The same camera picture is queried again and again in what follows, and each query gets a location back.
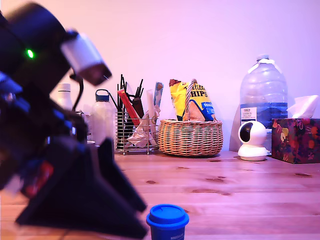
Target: tissue box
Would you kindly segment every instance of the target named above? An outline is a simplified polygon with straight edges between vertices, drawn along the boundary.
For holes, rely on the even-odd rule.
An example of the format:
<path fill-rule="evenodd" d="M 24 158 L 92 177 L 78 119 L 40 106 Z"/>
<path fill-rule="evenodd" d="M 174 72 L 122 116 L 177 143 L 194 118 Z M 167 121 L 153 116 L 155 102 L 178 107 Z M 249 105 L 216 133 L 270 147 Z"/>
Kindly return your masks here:
<path fill-rule="evenodd" d="M 320 163 L 320 119 L 272 120 L 271 154 L 292 164 Z"/>

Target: paper cup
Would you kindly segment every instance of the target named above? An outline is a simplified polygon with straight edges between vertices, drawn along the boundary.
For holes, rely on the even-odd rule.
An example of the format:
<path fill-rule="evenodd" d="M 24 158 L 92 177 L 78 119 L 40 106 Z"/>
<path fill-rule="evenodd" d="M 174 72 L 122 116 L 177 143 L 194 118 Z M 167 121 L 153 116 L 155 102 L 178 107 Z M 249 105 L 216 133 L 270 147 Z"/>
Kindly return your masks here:
<path fill-rule="evenodd" d="M 189 216 L 181 207 L 160 204 L 151 208 L 146 217 L 152 240 L 184 240 Z"/>

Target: white water bottle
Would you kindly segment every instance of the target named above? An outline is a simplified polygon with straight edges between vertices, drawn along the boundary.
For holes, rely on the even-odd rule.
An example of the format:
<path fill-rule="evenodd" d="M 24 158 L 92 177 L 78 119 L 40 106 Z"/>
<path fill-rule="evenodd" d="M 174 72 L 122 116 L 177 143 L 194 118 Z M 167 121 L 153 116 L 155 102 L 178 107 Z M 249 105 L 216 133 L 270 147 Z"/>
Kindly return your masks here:
<path fill-rule="evenodd" d="M 107 95 L 98 95 L 98 91 L 106 91 Z M 106 138 L 114 139 L 114 111 L 109 102 L 109 92 L 106 89 L 98 89 L 95 92 L 95 103 L 92 107 L 92 140 L 100 145 Z"/>
<path fill-rule="evenodd" d="M 71 87 L 69 83 L 58 84 L 57 103 L 65 110 L 72 110 Z"/>

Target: clear plastic bottle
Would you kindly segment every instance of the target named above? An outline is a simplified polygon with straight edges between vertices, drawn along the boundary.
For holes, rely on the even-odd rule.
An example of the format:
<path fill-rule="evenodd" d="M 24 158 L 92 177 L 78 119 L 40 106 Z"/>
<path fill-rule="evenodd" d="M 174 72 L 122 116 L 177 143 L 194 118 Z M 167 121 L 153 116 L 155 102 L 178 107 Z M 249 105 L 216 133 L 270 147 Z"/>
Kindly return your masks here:
<path fill-rule="evenodd" d="M 59 83 L 58 84 L 58 99 L 57 103 L 60 107 L 66 110 L 72 110 L 71 101 L 71 87 L 69 83 Z"/>
<path fill-rule="evenodd" d="M 98 95 L 98 91 L 106 91 L 107 95 Z M 114 133 L 114 111 L 109 102 L 109 92 L 106 89 L 98 89 L 95 92 L 95 103 L 91 112 L 92 140 L 100 145 L 106 138 L 113 142 Z"/>
<path fill-rule="evenodd" d="M 268 55 L 259 55 L 240 88 L 241 124 L 255 120 L 267 129 L 265 147 L 271 151 L 272 119 L 288 117 L 288 87 L 279 67 Z"/>

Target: red label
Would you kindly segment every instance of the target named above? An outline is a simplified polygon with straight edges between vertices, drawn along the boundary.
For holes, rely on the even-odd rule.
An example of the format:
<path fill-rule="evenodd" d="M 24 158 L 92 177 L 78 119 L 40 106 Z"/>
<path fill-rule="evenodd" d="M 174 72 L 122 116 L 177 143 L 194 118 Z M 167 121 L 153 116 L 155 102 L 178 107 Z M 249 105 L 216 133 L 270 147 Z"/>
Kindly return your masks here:
<path fill-rule="evenodd" d="M 37 176 L 34 177 L 34 184 L 30 184 L 25 187 L 25 193 L 29 198 L 33 198 L 37 195 L 53 173 L 54 167 L 47 161 L 44 161 L 39 168 Z"/>

